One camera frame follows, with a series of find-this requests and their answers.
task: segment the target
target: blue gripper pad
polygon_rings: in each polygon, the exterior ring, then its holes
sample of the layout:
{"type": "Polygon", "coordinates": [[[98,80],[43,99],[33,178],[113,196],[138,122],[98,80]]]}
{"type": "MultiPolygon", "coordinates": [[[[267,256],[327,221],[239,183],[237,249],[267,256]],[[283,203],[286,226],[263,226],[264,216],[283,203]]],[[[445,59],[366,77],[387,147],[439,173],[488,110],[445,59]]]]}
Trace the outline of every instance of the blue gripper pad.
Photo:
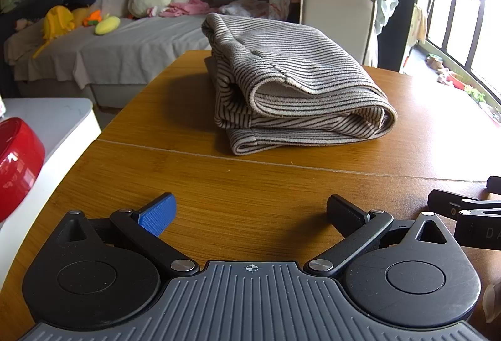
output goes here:
{"type": "Polygon", "coordinates": [[[158,237],[176,217],[176,198],[166,192],[136,211],[134,216],[140,226],[158,237]]]}

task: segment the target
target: red bowl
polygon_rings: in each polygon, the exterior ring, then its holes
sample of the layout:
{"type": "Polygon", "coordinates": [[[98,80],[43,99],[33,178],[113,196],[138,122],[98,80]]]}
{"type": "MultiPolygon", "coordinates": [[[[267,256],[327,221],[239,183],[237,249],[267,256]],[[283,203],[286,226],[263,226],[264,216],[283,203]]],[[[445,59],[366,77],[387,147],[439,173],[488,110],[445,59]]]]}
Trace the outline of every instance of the red bowl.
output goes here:
{"type": "Polygon", "coordinates": [[[0,122],[0,222],[24,200],[44,159],[44,145],[22,119],[0,122]]]}

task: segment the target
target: wooden table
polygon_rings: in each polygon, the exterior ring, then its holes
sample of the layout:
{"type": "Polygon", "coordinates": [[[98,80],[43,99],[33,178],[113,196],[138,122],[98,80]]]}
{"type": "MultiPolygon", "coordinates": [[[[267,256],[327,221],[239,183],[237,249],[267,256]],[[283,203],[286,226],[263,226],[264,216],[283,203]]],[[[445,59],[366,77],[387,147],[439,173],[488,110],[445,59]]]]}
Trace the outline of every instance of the wooden table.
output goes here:
{"type": "MultiPolygon", "coordinates": [[[[387,136],[233,156],[225,133],[213,124],[214,89],[202,60],[207,55],[188,52],[159,75],[67,174],[0,293],[1,341],[14,341],[33,325],[21,295],[23,275],[70,209],[102,218],[170,191],[178,212],[161,238],[202,266],[209,259],[297,260],[302,266],[341,240],[325,218],[332,193],[364,210],[380,207],[396,218],[414,218],[433,188],[485,197],[485,178],[501,171],[494,145],[499,134],[464,93],[378,69],[369,73],[399,112],[387,136]],[[446,103],[457,112],[444,110],[446,103]]],[[[501,254],[465,251],[483,286],[501,278],[501,254]]],[[[482,321],[477,308],[473,324],[498,337],[497,322],[482,321]]]]}

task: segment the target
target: table seam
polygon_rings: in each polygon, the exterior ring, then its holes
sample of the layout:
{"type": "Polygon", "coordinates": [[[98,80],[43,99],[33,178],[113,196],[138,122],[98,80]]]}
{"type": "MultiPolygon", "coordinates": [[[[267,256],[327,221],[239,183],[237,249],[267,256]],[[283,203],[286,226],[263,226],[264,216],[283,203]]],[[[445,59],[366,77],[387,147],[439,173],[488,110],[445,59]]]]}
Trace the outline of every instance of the table seam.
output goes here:
{"type": "Polygon", "coordinates": [[[168,153],[185,154],[185,155],[190,155],[190,156],[195,156],[195,157],[205,157],[205,158],[213,158],[213,159],[228,160],[228,161],[239,161],[239,162],[251,163],[251,164],[274,165],[274,166],[279,166],[279,167],[299,168],[299,169],[314,170],[314,171],[327,171],[327,172],[333,172],[333,173],[355,174],[358,176],[398,177],[398,178],[416,178],[416,179],[423,179],[423,180],[427,180],[427,181],[485,183],[485,181],[481,181],[481,180],[462,180],[462,179],[453,179],[453,178],[400,176],[400,175],[384,174],[384,173],[370,173],[370,172],[364,172],[364,171],[351,171],[351,170],[341,170],[341,169],[335,169],[335,168],[312,167],[312,166],[307,166],[307,165],[272,163],[272,162],[267,162],[267,161],[249,160],[249,159],[239,158],[239,157],[233,158],[233,157],[216,156],[213,154],[191,153],[189,151],[165,149],[165,148],[161,148],[161,147],[144,146],[141,144],[124,143],[124,142],[106,140],[106,139],[100,139],[100,138],[97,138],[96,141],[102,141],[104,143],[111,143],[111,144],[120,144],[123,146],[137,147],[137,148],[143,148],[143,149],[148,149],[148,150],[157,150],[157,151],[163,151],[163,152],[168,152],[168,153]]]}

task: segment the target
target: striped towel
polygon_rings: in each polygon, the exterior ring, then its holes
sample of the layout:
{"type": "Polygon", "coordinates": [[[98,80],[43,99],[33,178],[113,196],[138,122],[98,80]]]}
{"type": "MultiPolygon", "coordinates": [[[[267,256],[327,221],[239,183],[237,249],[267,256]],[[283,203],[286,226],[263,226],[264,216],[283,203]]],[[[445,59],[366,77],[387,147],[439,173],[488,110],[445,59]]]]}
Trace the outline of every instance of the striped towel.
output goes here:
{"type": "Polygon", "coordinates": [[[367,72],[317,29],[211,13],[202,31],[215,66],[215,122],[236,155],[375,139],[396,121],[367,72]]]}

